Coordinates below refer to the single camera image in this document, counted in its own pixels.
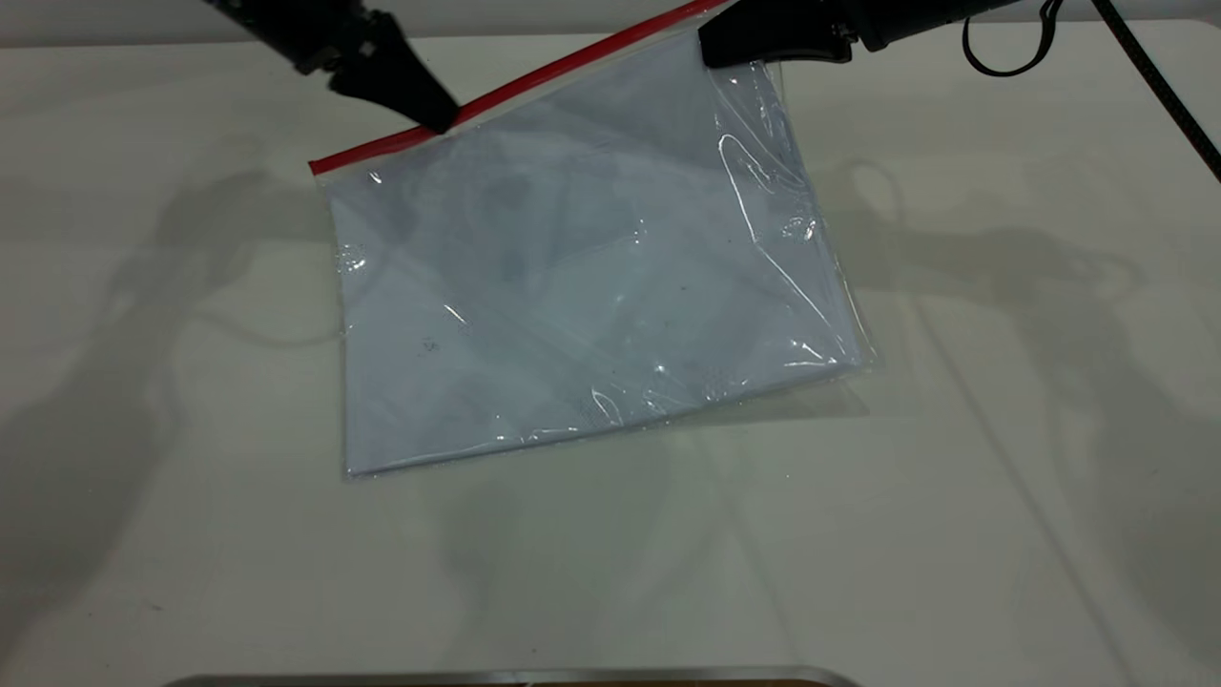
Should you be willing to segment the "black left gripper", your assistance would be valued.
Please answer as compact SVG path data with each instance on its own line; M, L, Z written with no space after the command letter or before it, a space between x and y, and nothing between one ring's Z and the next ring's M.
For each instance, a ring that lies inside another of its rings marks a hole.
M333 73L330 88L444 134L462 105L419 59L400 23L361 1L206 1L278 52L297 73ZM343 65L353 55L361 63Z

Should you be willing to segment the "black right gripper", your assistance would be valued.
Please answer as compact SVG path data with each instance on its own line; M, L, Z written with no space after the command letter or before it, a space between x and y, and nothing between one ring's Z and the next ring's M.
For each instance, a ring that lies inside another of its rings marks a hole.
M698 31L706 67L812 61L847 63L851 41L833 27L846 26L869 52L894 41L1012 5L988 0L735 1Z

